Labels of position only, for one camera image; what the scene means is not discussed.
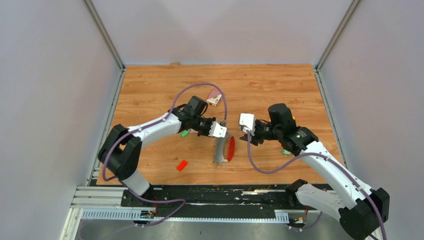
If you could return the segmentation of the green tag key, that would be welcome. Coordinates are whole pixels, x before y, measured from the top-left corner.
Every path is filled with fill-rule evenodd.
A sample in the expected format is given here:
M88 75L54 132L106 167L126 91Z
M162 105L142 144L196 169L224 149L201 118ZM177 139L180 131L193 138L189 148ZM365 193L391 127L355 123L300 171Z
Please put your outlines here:
M184 137L186 137L187 135L189 135L189 134L196 134L197 133L197 131L195 131L195 130L193 130L193 129L188 129L188 130L183 130L181 133L180 133L180 136L182 137L182 138L184 138Z

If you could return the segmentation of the metal key organizer red handle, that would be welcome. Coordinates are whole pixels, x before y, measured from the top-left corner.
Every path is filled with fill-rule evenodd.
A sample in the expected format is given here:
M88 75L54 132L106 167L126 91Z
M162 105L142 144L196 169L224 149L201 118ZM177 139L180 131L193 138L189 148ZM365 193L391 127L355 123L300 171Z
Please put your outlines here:
M213 163L220 165L230 162L235 155L235 138L227 133L224 137L215 139Z

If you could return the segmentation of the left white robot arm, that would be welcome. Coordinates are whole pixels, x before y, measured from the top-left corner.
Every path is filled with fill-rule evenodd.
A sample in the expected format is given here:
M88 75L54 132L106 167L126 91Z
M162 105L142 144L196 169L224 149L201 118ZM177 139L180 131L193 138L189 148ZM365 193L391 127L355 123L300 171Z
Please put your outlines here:
M115 125L100 148L97 158L105 169L134 193L134 200L140 206L149 206L153 193L148 180L138 170L141 151L148 145L167 136L194 130L199 136L223 137L226 128L216 118L203 115L208 103L192 96L187 104L173 107L159 118L149 122L124 127Z

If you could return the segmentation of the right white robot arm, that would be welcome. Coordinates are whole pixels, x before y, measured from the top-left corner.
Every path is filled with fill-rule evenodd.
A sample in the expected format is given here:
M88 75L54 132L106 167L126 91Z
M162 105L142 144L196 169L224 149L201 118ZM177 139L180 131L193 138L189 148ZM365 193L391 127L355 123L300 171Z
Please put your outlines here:
M312 207L333 217L354 240L375 240L376 231L380 231L381 239L386 240L384 224L389 218L389 193L382 187L374 189L351 173L310 129L297 125L284 103L271 105L268 113L268 121L262 121L251 113L241 113L239 125L245 133L241 140L247 141L248 146L278 141L294 157L275 170L262 170L255 165L251 147L248 147L248 158L253 168L262 174L273 174L300 159L334 190L334 193L329 193L298 179L288 188L286 204L292 209L301 205Z

